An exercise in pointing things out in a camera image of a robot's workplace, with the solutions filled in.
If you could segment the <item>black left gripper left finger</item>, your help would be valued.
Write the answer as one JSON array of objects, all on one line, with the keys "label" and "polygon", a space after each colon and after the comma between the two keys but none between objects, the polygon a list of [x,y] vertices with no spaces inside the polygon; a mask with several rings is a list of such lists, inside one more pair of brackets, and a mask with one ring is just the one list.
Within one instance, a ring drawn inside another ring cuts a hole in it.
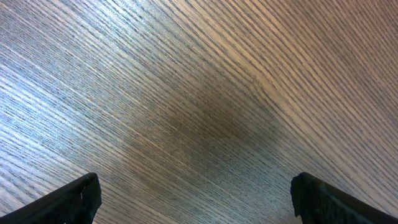
[{"label": "black left gripper left finger", "polygon": [[97,174],[90,172],[1,217],[1,224],[92,224],[102,204]]}]

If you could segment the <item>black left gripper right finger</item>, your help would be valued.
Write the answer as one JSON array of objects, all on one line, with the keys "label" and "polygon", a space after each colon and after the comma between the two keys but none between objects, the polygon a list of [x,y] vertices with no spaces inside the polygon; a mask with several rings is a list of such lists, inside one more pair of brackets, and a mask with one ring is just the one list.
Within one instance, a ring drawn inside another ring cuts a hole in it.
[{"label": "black left gripper right finger", "polygon": [[306,172],[292,179],[290,194],[295,216],[303,224],[397,224],[396,217]]}]

